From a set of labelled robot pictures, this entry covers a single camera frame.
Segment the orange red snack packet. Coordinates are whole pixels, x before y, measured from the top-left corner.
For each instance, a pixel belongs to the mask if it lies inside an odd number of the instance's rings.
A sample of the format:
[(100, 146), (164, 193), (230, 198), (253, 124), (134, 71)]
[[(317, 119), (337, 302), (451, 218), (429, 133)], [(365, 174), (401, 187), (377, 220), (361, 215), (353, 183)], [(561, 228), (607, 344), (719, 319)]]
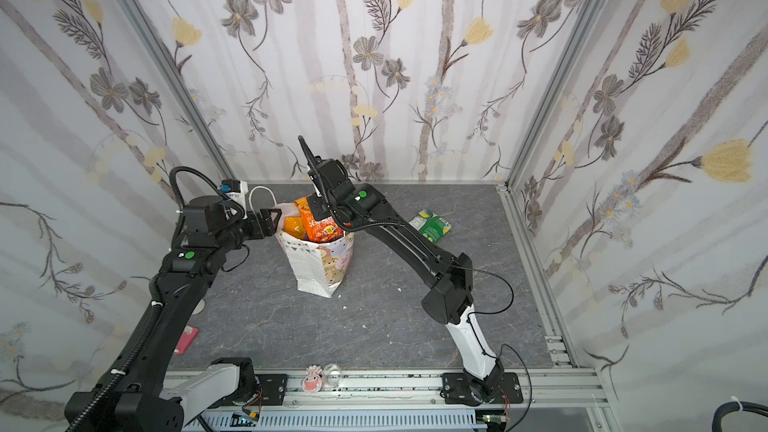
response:
[(298, 209), (299, 217), (309, 241), (327, 243), (335, 241), (344, 235), (344, 231), (336, 224), (332, 217), (315, 218), (307, 197), (295, 200), (293, 204)]

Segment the cartoon animal paper bag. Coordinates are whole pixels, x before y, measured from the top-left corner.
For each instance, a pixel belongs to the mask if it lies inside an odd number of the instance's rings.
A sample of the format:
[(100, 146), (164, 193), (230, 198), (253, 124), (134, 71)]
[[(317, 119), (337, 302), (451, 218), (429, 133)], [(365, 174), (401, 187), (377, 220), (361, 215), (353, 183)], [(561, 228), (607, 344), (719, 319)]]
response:
[(282, 230), (286, 217), (299, 216), (294, 201), (279, 204), (269, 188), (258, 185), (246, 195), (246, 202), (252, 210), (255, 210), (254, 193), (258, 190), (266, 191), (272, 204), (283, 213), (276, 237), (293, 271), (298, 290), (330, 298), (341, 285), (351, 264), (355, 235), (344, 232), (341, 238), (327, 243), (311, 242), (308, 238), (296, 239)]

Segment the small green snack packet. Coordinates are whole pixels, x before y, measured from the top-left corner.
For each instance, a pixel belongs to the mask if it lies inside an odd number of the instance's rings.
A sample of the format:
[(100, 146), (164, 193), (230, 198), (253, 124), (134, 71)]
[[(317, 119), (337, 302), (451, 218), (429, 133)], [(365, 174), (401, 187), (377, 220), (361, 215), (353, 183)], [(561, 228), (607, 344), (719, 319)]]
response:
[(419, 211), (409, 224), (432, 243), (440, 241), (453, 228), (445, 218), (427, 209)]

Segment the yellow snack packet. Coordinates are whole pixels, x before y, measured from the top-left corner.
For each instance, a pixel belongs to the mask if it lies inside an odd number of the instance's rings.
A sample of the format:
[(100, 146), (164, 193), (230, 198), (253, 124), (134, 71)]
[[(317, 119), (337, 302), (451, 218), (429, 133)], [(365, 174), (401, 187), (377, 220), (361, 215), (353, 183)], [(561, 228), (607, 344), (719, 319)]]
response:
[(299, 240), (305, 240), (307, 238), (307, 232), (300, 216), (286, 217), (282, 230), (286, 234)]

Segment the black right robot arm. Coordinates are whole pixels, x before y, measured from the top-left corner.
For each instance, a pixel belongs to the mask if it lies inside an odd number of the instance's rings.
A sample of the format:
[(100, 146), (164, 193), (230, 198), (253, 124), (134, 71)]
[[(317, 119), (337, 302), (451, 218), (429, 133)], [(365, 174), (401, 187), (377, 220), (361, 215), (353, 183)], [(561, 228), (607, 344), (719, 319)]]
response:
[(428, 287), (422, 308), (448, 329), (470, 383), (486, 394), (494, 391), (504, 368), (475, 318), (469, 256), (438, 247), (403, 219), (382, 192), (368, 183), (352, 182), (342, 162), (315, 155), (303, 136), (298, 141), (316, 189), (311, 210), (330, 215), (348, 233), (369, 233), (403, 259)]

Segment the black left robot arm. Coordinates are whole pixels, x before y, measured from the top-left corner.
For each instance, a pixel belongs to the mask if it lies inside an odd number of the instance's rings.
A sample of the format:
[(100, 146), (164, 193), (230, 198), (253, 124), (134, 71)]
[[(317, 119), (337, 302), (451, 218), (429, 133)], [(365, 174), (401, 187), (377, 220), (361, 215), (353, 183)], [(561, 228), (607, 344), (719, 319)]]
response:
[(76, 392), (67, 402), (71, 431), (179, 431), (186, 420), (196, 418), (181, 397), (161, 395), (176, 345), (228, 253), (278, 230), (280, 209), (248, 211), (220, 188), (184, 200), (180, 173), (206, 177), (188, 166), (170, 171), (179, 207), (172, 247), (150, 279), (150, 302), (123, 350), (91, 391)]

